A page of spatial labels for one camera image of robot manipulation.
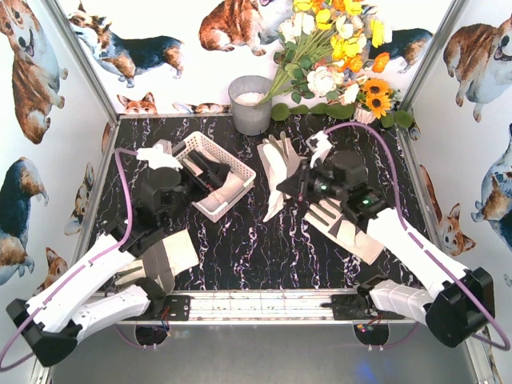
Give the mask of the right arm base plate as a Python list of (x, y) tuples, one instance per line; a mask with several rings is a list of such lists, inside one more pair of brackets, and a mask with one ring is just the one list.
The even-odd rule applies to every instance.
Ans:
[(335, 320), (371, 320), (379, 315), (385, 320), (402, 319), (394, 313), (375, 309), (357, 294), (333, 294), (328, 305)]

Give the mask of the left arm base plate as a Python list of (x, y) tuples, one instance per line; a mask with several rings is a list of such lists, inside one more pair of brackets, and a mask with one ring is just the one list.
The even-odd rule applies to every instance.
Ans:
[(148, 310), (139, 316), (126, 318), (126, 321), (184, 321), (189, 319), (191, 308), (191, 296), (172, 294), (164, 300), (151, 303)]

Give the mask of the white perforated storage basket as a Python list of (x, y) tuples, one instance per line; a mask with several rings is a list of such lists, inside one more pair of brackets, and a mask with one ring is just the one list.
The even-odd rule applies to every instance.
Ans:
[(192, 205), (212, 222), (254, 185), (254, 170), (198, 131), (172, 146), (172, 155), (198, 179), (199, 196)]

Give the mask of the white glove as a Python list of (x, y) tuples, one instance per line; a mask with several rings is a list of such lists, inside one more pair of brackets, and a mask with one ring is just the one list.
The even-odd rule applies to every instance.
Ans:
[(282, 131), (278, 138), (272, 134), (268, 138), (264, 138), (262, 143), (257, 146), (257, 150), (270, 189), (267, 212), (262, 220), (268, 222), (282, 210), (286, 201), (290, 199), (288, 194), (277, 190), (277, 185), (294, 174), (304, 157), (297, 154), (285, 131)]
[(162, 240), (173, 276), (199, 264), (197, 251), (188, 230), (181, 230)]

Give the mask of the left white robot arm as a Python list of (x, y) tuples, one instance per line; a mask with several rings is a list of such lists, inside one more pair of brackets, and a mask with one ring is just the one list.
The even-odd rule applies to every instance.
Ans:
[(141, 257), (167, 236), (167, 229), (185, 208), (222, 188), (230, 166), (197, 151), (190, 159), (200, 174), (169, 154), (153, 149), (134, 152), (151, 172), (138, 196), (130, 197), (126, 175), (117, 165), (126, 202), (90, 250), (50, 287), (29, 300), (15, 299), (6, 312), (23, 336), (32, 356), (44, 367), (63, 361), (90, 335), (128, 318), (160, 314), (166, 292), (149, 277), (137, 278), (124, 290), (88, 303), (88, 299), (124, 266)]

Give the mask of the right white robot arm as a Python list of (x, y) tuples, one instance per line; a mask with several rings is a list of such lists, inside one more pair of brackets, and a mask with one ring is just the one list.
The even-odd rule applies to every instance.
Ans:
[(367, 180), (355, 152), (340, 151), (328, 166), (303, 160), (278, 191), (308, 202), (308, 219), (367, 263), (390, 251), (422, 284), (417, 289), (377, 276), (358, 287), (375, 311), (393, 312), (428, 327), (456, 347), (494, 322), (494, 284), (483, 268), (470, 270), (412, 227)]

